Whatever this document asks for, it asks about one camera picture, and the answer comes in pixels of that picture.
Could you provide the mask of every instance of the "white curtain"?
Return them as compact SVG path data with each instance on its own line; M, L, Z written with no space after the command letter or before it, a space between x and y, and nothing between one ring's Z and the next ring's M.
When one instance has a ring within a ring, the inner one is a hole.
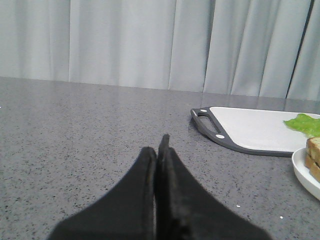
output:
M0 0L0 76L320 100L320 0Z

